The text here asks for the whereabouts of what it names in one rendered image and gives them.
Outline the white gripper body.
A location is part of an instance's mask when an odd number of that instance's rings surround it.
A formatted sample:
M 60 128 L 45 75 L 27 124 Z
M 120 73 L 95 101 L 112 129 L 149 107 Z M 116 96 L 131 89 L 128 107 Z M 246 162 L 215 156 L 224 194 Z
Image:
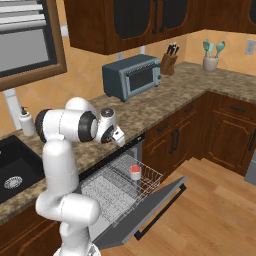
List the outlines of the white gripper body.
M 125 145 L 125 135 L 119 126 L 113 130 L 113 133 L 111 134 L 111 140 L 119 147 L 123 147 Z

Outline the black dishwasher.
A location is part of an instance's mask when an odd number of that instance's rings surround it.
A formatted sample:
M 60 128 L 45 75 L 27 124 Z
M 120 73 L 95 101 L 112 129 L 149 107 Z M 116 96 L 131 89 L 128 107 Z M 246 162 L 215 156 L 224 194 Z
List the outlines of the black dishwasher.
M 83 181 L 87 179 L 89 176 L 93 175 L 97 172 L 101 167 L 109 164 L 111 161 L 116 160 L 120 157 L 123 153 L 126 153 L 138 161 L 142 161 L 142 142 L 145 138 L 145 134 L 142 133 L 141 135 L 137 136 L 129 143 L 125 144 L 123 147 L 118 148 L 115 152 L 111 153 L 109 156 L 105 157 L 104 159 L 100 160 L 98 163 L 94 164 L 87 170 L 83 170 L 82 173 L 79 175 L 79 181 Z

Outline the red and white cup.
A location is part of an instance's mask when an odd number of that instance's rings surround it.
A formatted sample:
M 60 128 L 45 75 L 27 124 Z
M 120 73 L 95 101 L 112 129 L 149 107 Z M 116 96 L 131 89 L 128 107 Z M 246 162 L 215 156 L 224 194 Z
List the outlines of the red and white cup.
M 137 181 L 141 179 L 141 167 L 139 165 L 132 165 L 130 167 L 130 177 L 132 180 Z

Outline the dark wood base cupboard door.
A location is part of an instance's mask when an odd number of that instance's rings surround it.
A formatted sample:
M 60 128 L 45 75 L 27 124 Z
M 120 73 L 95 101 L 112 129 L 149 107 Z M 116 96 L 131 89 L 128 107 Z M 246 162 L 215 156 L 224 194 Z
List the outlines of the dark wood base cupboard door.
M 59 226 L 29 207 L 0 226 L 0 256 L 53 256 L 61 246 Z
M 248 151 L 256 124 L 212 111 L 210 131 L 206 136 L 205 157 L 233 172 L 244 176 L 256 147 L 256 139 Z
M 176 128 L 179 128 L 179 142 L 177 150 L 174 150 L 173 166 L 177 168 L 188 159 L 192 150 L 192 144 L 195 139 L 196 116 L 193 113 L 181 121 Z
M 171 160 L 173 152 L 172 154 L 169 154 L 171 146 L 171 132 L 173 131 L 160 135 L 150 143 L 147 143 L 145 140 L 143 142 L 143 163 L 160 173 L 162 175 L 162 180 L 165 180 L 172 170 Z

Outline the grey dishwasher door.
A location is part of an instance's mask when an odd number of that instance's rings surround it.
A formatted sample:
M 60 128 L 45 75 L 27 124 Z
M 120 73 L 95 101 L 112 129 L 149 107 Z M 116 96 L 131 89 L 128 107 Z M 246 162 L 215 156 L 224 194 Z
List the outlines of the grey dishwasher door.
M 149 195 L 135 210 L 121 220 L 116 227 L 108 228 L 93 243 L 100 250 L 127 243 L 167 200 L 170 201 L 180 191 L 181 184 L 185 184 L 187 179 L 187 176 L 183 176 Z

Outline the dark wood drawer front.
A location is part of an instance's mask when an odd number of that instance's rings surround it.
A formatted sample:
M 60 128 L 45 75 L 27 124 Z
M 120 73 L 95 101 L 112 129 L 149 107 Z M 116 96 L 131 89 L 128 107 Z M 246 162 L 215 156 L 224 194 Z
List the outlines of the dark wood drawer front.
M 161 122 L 154 125 L 152 128 L 150 128 L 145 132 L 145 141 L 147 143 L 150 143 L 151 141 L 154 141 L 155 139 L 157 139 L 160 135 L 162 135 L 164 132 L 166 132 L 168 129 L 170 129 L 173 126 L 174 121 L 175 119 L 172 116 L 169 116 L 164 120 L 162 120 Z M 169 123 L 169 126 L 163 129 L 161 132 L 158 132 L 157 128 L 162 127 L 166 122 Z
M 192 113 L 194 113 L 198 109 L 198 101 L 194 100 L 184 107 L 182 107 L 180 110 L 177 111 L 177 118 L 179 121 L 185 119 Z
M 256 122 L 256 105 L 253 103 L 222 96 L 219 99 L 219 109 L 229 115 Z

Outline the blue-grey toaster oven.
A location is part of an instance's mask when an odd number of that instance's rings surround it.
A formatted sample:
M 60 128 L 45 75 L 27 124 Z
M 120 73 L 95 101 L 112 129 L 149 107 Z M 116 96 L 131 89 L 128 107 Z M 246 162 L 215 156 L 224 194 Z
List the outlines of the blue-grey toaster oven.
M 138 54 L 102 67 L 104 93 L 122 102 L 161 83 L 160 59 Z

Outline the white soap dispenser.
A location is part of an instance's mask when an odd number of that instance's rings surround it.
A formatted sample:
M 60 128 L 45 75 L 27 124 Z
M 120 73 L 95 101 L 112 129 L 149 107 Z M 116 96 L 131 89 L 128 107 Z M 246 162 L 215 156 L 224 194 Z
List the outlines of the white soap dispenser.
M 21 107 L 19 121 L 25 136 L 33 136 L 36 133 L 32 116 L 24 106 Z

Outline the black sink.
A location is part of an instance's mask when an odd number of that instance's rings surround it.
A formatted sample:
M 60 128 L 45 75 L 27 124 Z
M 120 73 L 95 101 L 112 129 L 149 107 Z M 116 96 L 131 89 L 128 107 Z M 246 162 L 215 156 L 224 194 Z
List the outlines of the black sink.
M 18 137 L 0 140 L 0 203 L 45 177 L 41 158 Z

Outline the white tap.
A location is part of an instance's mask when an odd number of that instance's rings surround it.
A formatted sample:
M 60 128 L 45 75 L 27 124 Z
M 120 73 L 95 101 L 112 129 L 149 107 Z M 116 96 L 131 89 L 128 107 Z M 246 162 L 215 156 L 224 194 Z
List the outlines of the white tap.
M 21 124 L 19 121 L 20 116 L 20 104 L 18 101 L 18 97 L 16 95 L 16 90 L 14 88 L 7 89 L 3 91 L 4 98 L 11 115 L 14 127 L 16 130 L 21 128 Z

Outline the brown framed window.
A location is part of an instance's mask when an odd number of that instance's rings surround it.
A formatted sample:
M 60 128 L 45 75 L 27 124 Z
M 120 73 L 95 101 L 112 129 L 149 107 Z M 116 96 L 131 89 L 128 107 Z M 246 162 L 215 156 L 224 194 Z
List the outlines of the brown framed window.
M 66 71 L 56 0 L 0 0 L 0 91 Z

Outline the grey appliance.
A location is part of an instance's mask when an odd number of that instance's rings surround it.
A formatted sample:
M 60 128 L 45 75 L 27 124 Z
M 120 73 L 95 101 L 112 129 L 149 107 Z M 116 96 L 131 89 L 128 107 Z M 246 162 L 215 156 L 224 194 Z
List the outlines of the grey appliance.
M 256 186 L 256 149 L 249 164 L 244 180 Z

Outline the teal spoon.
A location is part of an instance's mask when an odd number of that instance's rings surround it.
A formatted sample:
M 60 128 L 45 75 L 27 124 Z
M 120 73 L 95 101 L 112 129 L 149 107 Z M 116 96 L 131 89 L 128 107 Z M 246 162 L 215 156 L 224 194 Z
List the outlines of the teal spoon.
M 219 56 L 220 52 L 225 48 L 226 43 L 224 41 L 216 45 L 216 56 Z

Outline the dark wood wall cupboard door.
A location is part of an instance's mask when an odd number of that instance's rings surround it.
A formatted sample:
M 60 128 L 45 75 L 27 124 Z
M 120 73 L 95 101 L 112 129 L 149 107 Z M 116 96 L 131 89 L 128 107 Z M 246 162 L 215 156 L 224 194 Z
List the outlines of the dark wood wall cupboard door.
M 64 0 L 70 45 L 110 55 L 156 40 L 157 0 Z
M 201 29 L 202 0 L 159 0 L 157 38 L 165 40 Z

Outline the dark wood corner wall cupboard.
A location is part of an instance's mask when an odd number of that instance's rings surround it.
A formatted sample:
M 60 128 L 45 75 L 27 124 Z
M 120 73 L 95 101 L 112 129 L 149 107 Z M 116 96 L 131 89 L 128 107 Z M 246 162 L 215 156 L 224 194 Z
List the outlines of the dark wood corner wall cupboard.
M 202 0 L 203 29 L 256 34 L 256 0 Z

